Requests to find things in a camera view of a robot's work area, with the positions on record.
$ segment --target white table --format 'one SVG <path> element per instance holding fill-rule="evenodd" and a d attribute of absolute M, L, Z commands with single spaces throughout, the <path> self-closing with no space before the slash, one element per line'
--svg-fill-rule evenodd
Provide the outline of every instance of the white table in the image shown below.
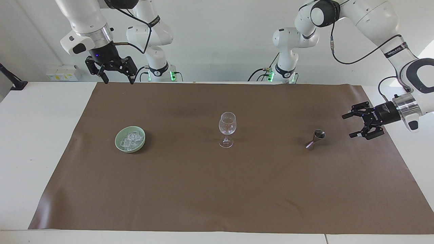
<path fill-rule="evenodd" d="M 88 82 L 32 82 L 23 91 L 10 92 L 0 103 L 0 229 L 8 230 L 0 231 L 0 243 L 434 243 L 434 235 L 21 231 L 26 230 L 32 220 L 42 192 L 94 87 L 95 83 Z M 384 102 L 376 87 L 364 89 L 373 104 Z M 402 93 L 401 89 L 392 88 L 385 89 L 385 92 L 388 97 Z M 411 134 L 402 122 L 386 126 L 432 208 L 433 122 L 433 114 L 421 118 L 421 132 L 418 134 Z"/>

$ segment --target black stand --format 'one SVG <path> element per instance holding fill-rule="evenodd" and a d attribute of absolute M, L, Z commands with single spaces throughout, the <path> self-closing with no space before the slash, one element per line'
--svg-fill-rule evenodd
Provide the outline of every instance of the black stand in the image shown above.
<path fill-rule="evenodd" d="M 24 87 L 28 84 L 27 81 L 22 81 L 18 77 L 16 77 L 13 73 L 7 70 L 0 63 L 0 71 L 13 83 L 13 87 L 10 89 L 11 91 L 22 91 Z"/>

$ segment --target wine glass rim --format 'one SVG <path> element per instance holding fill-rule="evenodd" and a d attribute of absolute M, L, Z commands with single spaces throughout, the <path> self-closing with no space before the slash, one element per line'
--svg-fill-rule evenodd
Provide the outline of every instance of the wine glass rim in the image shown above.
<path fill-rule="evenodd" d="M 233 115 L 233 121 L 232 121 L 232 123 L 226 123 L 226 122 L 223 120 L 223 115 L 225 115 L 225 114 L 231 114 L 231 115 Z M 224 112 L 224 113 L 221 114 L 221 116 L 220 116 L 220 120 L 221 120 L 223 123 L 230 125 L 230 124 L 235 123 L 235 121 L 237 120 L 237 116 L 235 116 L 235 114 L 232 113 L 232 112 Z"/>

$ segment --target cable connector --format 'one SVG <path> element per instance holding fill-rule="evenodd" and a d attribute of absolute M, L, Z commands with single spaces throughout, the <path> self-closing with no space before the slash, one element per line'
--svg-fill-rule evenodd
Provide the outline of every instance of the cable connector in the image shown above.
<path fill-rule="evenodd" d="M 332 50 L 332 53 L 335 53 L 335 41 L 333 39 L 333 36 L 330 36 L 330 49 Z"/>

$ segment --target wine glass base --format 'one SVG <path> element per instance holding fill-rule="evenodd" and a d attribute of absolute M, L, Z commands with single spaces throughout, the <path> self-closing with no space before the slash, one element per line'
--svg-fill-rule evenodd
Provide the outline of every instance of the wine glass base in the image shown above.
<path fill-rule="evenodd" d="M 223 136 L 219 141 L 219 145 L 222 148 L 231 148 L 233 146 L 233 139 L 229 136 Z"/>

